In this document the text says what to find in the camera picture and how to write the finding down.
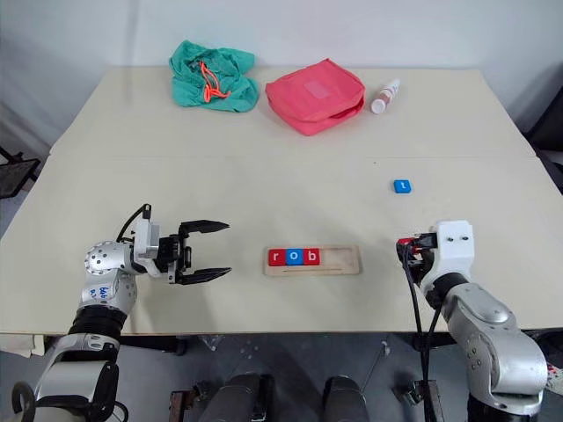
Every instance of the white bottle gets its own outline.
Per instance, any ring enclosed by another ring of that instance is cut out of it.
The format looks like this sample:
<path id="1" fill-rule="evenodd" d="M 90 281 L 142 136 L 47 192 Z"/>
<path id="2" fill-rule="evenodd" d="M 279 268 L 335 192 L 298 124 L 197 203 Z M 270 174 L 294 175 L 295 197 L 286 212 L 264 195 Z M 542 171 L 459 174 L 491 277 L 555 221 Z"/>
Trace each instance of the white bottle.
<path id="1" fill-rule="evenodd" d="M 375 114 L 381 114 L 385 111 L 391 100 L 395 98 L 398 91 L 398 86 L 401 85 L 401 81 L 398 79 L 393 79 L 383 89 L 377 94 L 376 99 L 371 103 L 371 111 Z"/>

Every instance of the bottle cap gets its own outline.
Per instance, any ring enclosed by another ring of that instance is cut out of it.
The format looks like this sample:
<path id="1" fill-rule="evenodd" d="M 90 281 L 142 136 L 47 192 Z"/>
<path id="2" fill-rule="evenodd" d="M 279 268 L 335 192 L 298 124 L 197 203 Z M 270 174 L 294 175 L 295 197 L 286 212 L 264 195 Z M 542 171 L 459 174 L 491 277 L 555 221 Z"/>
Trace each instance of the bottle cap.
<path id="1" fill-rule="evenodd" d="M 387 105 L 380 98 L 374 99 L 373 103 L 371 103 L 371 111 L 375 114 L 383 113 L 385 111 L 385 108 L 387 108 Z"/>

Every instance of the orange drawstring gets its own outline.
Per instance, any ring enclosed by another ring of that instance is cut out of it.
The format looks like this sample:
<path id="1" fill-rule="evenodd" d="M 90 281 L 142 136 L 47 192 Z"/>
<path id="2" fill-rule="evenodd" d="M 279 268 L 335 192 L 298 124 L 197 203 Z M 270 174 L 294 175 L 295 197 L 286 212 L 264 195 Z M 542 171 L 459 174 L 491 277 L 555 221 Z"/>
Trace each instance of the orange drawstring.
<path id="1" fill-rule="evenodd" d="M 227 98 L 230 95 L 230 91 L 226 94 L 221 92 L 221 88 L 219 87 L 219 81 L 217 81 L 217 76 L 208 69 L 204 62 L 200 62 L 200 69 L 201 75 L 203 79 L 205 79 L 205 86 L 203 87 L 203 100 L 208 103 L 211 101 L 211 97 L 219 97 L 219 98 Z M 211 76 L 211 79 L 214 84 L 212 84 L 209 79 L 208 75 Z"/>

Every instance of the pink pouch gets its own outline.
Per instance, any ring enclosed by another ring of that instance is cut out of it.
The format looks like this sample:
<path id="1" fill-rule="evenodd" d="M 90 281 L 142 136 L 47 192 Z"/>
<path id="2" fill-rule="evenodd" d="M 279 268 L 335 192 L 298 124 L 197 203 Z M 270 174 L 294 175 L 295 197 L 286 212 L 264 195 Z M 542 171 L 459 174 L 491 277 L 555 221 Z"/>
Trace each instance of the pink pouch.
<path id="1" fill-rule="evenodd" d="M 358 114 L 365 87 L 330 59 L 266 84 L 274 110 L 303 135 L 314 135 Z"/>

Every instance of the blue block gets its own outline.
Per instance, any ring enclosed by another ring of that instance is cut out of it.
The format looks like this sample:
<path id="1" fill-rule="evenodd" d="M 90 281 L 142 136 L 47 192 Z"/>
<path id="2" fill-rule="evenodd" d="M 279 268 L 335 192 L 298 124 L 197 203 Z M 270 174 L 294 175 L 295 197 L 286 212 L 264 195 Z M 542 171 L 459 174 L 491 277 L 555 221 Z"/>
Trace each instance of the blue block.
<path id="1" fill-rule="evenodd" d="M 302 266 L 303 265 L 303 249 L 287 249 L 285 251 L 286 266 Z"/>
<path id="2" fill-rule="evenodd" d="M 393 187 L 395 188 L 395 193 L 410 193 L 412 190 L 411 182 L 406 179 L 395 180 Z"/>

